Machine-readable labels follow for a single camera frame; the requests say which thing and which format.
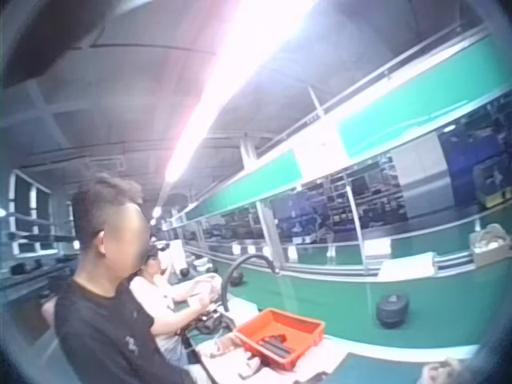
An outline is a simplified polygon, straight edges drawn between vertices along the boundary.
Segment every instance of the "green panel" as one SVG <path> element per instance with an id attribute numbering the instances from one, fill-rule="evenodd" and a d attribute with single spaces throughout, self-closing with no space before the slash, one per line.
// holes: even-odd
<path id="1" fill-rule="evenodd" d="M 348 354 L 322 384 L 414 384 L 424 365 Z"/>
<path id="2" fill-rule="evenodd" d="M 326 266 L 328 246 L 297 246 L 298 264 L 310 266 Z M 361 252 L 358 245 L 336 246 L 335 265 L 360 266 L 362 264 Z"/>
<path id="3" fill-rule="evenodd" d="M 364 157 L 509 82 L 510 68 L 491 38 L 485 38 L 341 121 L 343 145 L 350 157 Z"/>
<path id="4" fill-rule="evenodd" d="M 228 264 L 215 263 L 221 274 Z M 512 272 L 507 259 L 441 278 L 404 282 L 332 282 L 276 277 L 245 268 L 235 296 L 261 308 L 275 307 L 326 322 L 326 334 L 355 342 L 402 348 L 438 348 L 479 343 L 507 292 Z M 410 312 L 404 326 L 384 330 L 375 319 L 381 296 L 407 294 Z"/>
<path id="5" fill-rule="evenodd" d="M 186 213 L 186 219 L 232 210 L 277 194 L 299 182 L 301 177 L 295 155 L 289 150 L 197 204 Z"/>

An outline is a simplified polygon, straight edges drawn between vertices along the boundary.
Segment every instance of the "black rubber part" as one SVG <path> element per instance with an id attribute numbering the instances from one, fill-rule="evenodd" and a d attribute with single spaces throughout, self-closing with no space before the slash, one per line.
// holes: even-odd
<path id="1" fill-rule="evenodd" d="M 179 270 L 179 274 L 182 278 L 188 278 L 190 274 L 190 270 L 188 268 L 181 268 Z"/>
<path id="2" fill-rule="evenodd" d="M 208 274 L 218 274 L 218 268 L 216 266 L 209 266 L 206 268 Z"/>
<path id="3" fill-rule="evenodd" d="M 409 299 L 404 294 L 389 294 L 377 303 L 376 316 L 382 327 L 398 328 L 406 321 Z"/>
<path id="4" fill-rule="evenodd" d="M 231 286 L 240 286 L 243 282 L 243 272 L 240 272 L 239 270 L 236 270 L 233 272 L 233 275 L 231 276 L 230 285 Z"/>

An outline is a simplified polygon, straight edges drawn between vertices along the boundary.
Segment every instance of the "person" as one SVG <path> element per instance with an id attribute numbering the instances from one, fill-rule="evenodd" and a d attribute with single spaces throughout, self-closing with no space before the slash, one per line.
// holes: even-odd
<path id="1" fill-rule="evenodd" d="M 81 252 L 73 278 L 55 304 L 55 331 L 67 361 L 83 384 L 192 384 L 202 378 L 168 363 L 154 334 L 174 329 L 135 299 L 126 278 L 138 270 L 149 230 L 134 182 L 98 176 L 71 200 Z M 195 301 L 206 310 L 208 297 Z"/>
<path id="2" fill-rule="evenodd" d="M 174 301 L 187 300 L 201 284 L 211 285 L 218 275 L 204 274 L 190 283 L 172 286 L 166 280 L 170 268 L 167 268 L 166 274 L 162 276 L 158 253 L 156 246 L 150 248 L 144 265 L 130 282 L 130 289 L 148 314 L 154 318 L 166 318 L 169 324 L 174 324 L 172 332 L 156 335 L 157 344 L 168 362 L 177 366 L 187 366 L 186 351 L 176 333 L 195 320 L 202 311 L 200 308 L 189 307 L 175 313 Z"/>

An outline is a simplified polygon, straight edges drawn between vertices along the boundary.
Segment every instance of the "orange tray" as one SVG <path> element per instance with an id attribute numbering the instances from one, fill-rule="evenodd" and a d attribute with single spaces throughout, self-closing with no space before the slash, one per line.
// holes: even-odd
<path id="1" fill-rule="evenodd" d="M 243 323 L 234 333 L 243 347 L 258 356 L 264 364 L 281 370 L 292 370 L 304 353 L 323 340 L 325 323 L 313 318 L 304 318 L 282 310 L 267 308 L 255 318 Z M 266 336 L 284 334 L 285 346 L 294 350 L 286 358 L 266 350 L 258 342 Z"/>

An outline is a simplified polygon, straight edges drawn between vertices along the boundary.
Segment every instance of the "fluorescent light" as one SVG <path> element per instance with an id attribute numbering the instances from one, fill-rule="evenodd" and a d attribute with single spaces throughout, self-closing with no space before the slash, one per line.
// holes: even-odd
<path id="1" fill-rule="evenodd" d="M 160 206 L 156 206 L 153 210 L 153 217 L 159 218 L 161 214 L 162 214 L 162 208 Z"/>
<path id="2" fill-rule="evenodd" d="M 300 26 L 317 0 L 242 0 L 201 100 L 196 105 L 166 169 L 176 182 L 221 108 Z"/>
<path id="3" fill-rule="evenodd" d="M 448 126 L 446 127 L 444 130 L 442 130 L 444 133 L 446 132 L 450 132 L 451 130 L 454 130 L 455 128 L 457 128 L 457 126 L 455 124 L 452 124 L 451 126 Z"/>

